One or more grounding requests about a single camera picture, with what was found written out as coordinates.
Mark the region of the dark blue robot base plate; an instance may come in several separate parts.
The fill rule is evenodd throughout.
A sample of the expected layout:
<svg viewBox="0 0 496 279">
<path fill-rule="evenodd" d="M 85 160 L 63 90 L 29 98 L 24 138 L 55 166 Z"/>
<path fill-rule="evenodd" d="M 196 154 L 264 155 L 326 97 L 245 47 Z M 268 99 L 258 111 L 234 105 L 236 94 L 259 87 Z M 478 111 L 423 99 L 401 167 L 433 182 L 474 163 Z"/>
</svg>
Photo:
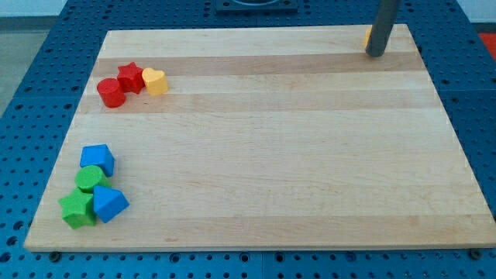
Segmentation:
<svg viewBox="0 0 496 279">
<path fill-rule="evenodd" d="M 297 12 L 298 0 L 214 0 L 217 13 Z"/>
</svg>

